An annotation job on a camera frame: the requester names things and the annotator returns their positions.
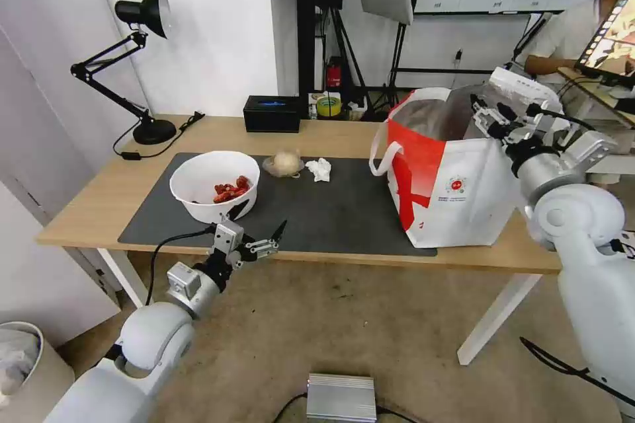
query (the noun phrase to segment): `beige carpet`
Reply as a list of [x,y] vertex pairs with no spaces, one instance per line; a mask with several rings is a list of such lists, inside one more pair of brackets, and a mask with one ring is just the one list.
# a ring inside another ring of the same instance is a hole
[[[614,190],[629,210],[635,182]],[[156,296],[176,257],[162,256]],[[131,254],[142,277],[149,256]],[[157,399],[153,422],[269,423],[310,371],[369,375],[379,403],[428,423],[617,423],[612,399],[560,375],[526,336],[584,366],[555,278],[543,278],[468,367],[456,350],[504,286],[489,272],[267,262],[234,274]],[[81,373],[118,336],[124,312],[60,349]],[[302,422],[298,401],[281,419]],[[381,422],[399,422],[383,416]]]

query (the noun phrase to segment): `silver box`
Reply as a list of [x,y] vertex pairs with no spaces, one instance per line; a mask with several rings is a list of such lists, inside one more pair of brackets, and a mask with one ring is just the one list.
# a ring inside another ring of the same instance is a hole
[[307,418],[375,422],[375,384],[370,377],[309,374]]

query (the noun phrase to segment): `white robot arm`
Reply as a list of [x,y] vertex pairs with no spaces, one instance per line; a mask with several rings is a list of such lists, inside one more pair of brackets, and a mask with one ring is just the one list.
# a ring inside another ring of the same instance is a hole
[[212,226],[210,256],[194,268],[178,262],[167,272],[173,303],[157,302],[134,311],[104,358],[71,386],[45,422],[147,421],[154,397],[191,345],[193,321],[225,290],[233,271],[277,252],[285,225],[260,241],[232,221]]
[[[616,239],[624,226],[624,208],[609,192],[584,184],[583,173],[616,147],[594,130],[582,134],[565,151],[546,143],[554,111],[554,93],[504,70],[490,80],[525,109],[517,116],[508,104],[491,107],[472,97],[477,127],[501,142],[512,161],[527,201],[534,238],[554,249],[562,262],[558,287],[588,369],[575,370],[525,339],[544,363],[608,391],[624,422],[635,422],[635,263]],[[516,95],[501,88],[513,85]]]

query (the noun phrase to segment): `red fire extinguisher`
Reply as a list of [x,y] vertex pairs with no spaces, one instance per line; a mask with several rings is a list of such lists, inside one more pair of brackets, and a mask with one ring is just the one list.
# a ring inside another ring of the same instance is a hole
[[331,58],[326,66],[326,88],[339,88],[342,85],[342,65],[339,58]]

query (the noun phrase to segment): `shopping bag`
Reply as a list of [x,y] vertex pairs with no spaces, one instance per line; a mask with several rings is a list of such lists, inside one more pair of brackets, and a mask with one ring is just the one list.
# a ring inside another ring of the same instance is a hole
[[[370,170],[388,188],[416,248],[493,244],[509,220],[519,187],[494,139],[477,136],[470,94],[483,86],[413,91],[381,124]],[[382,138],[388,147],[379,165]]]

